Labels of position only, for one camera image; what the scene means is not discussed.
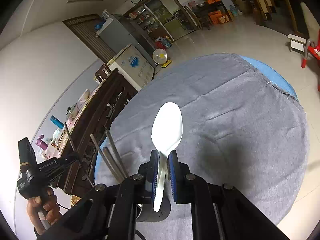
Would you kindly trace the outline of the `person's left hand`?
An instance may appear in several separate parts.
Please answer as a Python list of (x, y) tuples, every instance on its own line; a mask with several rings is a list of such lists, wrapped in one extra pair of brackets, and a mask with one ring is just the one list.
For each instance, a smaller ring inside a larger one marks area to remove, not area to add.
[(51, 187), (47, 188), (45, 201), (43, 201), (40, 196), (28, 199), (27, 214), (34, 226), (36, 236), (39, 236), (46, 231), (42, 224), (42, 220), (39, 217), (39, 211), (44, 211), (43, 221), (46, 221), (49, 225), (55, 224), (62, 217), (60, 207), (57, 204), (57, 196), (54, 194)]

